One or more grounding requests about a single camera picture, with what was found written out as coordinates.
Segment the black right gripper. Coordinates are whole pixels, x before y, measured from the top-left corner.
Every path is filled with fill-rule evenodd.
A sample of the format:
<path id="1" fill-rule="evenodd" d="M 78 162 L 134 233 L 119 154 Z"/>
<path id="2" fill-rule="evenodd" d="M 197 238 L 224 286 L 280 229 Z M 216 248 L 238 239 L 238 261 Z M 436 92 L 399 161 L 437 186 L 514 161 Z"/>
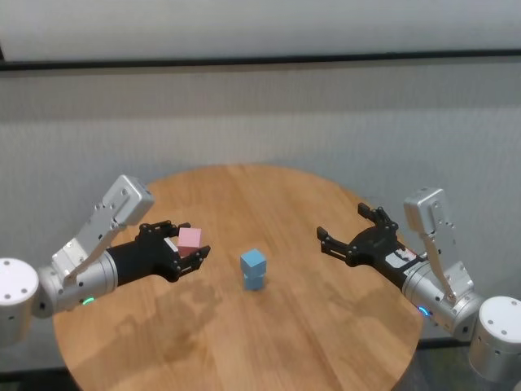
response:
<path id="1" fill-rule="evenodd" d="M 350 244 L 334 239 L 319 226 L 316 233 L 321 252 L 349 267 L 370 266 L 395 286 L 403 286 L 410 270 L 425 259 L 398 240 L 398 224 L 383 207 L 372 209 L 368 204 L 359 203 L 357 213 L 373 226 L 358 234 Z"/>

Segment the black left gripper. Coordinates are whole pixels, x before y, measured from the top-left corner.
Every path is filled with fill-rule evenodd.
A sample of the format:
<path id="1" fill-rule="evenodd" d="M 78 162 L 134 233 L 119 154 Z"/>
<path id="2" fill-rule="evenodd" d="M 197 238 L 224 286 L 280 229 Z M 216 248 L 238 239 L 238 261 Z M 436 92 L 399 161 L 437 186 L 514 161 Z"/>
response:
<path id="1" fill-rule="evenodd" d="M 197 271 L 208 257 L 209 245 L 197 248 L 181 257 L 171 247 L 170 238 L 178 237 L 182 228 L 191 228 L 189 222 L 180 225 L 170 220 L 143 223 L 133 241 L 110 247 L 107 252 L 114 261 L 117 287 L 150 275 L 158 275 L 170 283 Z"/>

